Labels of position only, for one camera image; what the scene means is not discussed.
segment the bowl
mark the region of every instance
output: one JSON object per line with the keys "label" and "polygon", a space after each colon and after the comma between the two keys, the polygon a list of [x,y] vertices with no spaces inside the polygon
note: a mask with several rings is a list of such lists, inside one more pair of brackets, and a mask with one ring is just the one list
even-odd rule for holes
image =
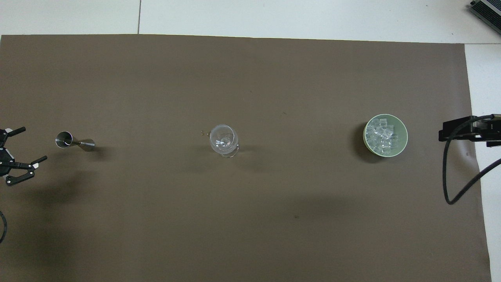
{"label": "bowl", "polygon": [[[388,124],[392,124],[394,126],[393,132],[398,135],[397,147],[392,148],[389,154],[386,154],[386,155],[379,154],[379,153],[375,152],[373,149],[371,149],[369,147],[369,145],[367,144],[367,137],[365,136],[365,131],[367,130],[367,126],[369,125],[369,123],[375,118],[377,118],[377,119],[385,118],[387,120]],[[387,114],[387,113],[382,113],[382,114],[379,114],[379,115],[371,118],[365,124],[364,131],[362,132],[362,136],[364,139],[365,147],[367,147],[367,149],[369,149],[369,151],[371,151],[375,155],[378,155],[378,156],[384,157],[384,158],[390,158],[390,157],[394,157],[394,156],[400,154],[402,151],[404,151],[405,147],[407,146],[407,140],[408,140],[407,128],[405,127],[404,123],[396,116],[391,115],[391,114]]]}

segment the white floor tile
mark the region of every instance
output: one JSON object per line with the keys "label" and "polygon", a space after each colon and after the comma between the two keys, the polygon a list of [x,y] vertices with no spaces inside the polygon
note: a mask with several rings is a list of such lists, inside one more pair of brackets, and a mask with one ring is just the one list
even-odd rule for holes
{"label": "white floor tile", "polygon": [[[466,45],[466,65],[474,115],[501,114],[501,45]],[[501,158],[501,147],[475,144],[480,169]],[[492,281],[501,281],[501,166],[480,180]]]}
{"label": "white floor tile", "polygon": [[142,0],[140,33],[501,43],[468,0]]}
{"label": "white floor tile", "polygon": [[0,1],[0,35],[137,33],[139,0]]}

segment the glass base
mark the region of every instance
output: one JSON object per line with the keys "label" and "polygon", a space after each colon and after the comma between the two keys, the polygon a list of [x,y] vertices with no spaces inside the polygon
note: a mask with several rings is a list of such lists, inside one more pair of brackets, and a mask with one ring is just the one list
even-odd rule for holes
{"label": "glass base", "polygon": [[236,148],[235,150],[233,150],[231,153],[228,153],[228,154],[220,154],[221,156],[225,157],[225,158],[231,158],[233,156],[236,155],[236,153],[238,153],[238,149],[239,149],[239,145],[236,145]]}

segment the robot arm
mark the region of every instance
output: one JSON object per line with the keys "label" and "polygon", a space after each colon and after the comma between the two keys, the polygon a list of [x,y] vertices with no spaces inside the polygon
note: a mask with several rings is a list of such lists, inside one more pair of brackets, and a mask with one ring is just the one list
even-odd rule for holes
{"label": "robot arm", "polygon": [[[39,163],[47,159],[47,156],[43,156],[29,164],[16,162],[12,154],[4,147],[4,145],[8,137],[12,137],[24,131],[26,131],[25,127],[21,127],[16,130],[12,130],[10,128],[6,128],[5,130],[0,129],[0,176],[5,178],[8,186],[15,185],[34,177],[35,169],[39,167]],[[13,177],[9,175],[11,169],[26,170],[26,173],[18,177]]]}

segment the jigger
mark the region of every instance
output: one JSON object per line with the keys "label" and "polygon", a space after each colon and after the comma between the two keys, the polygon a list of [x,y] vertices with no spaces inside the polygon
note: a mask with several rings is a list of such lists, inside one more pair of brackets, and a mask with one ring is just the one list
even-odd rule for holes
{"label": "jigger", "polygon": [[56,145],[59,148],[68,148],[77,145],[84,151],[90,152],[94,149],[96,143],[94,143],[94,140],[92,139],[77,140],[73,137],[73,135],[71,135],[71,133],[63,131],[56,137]]}

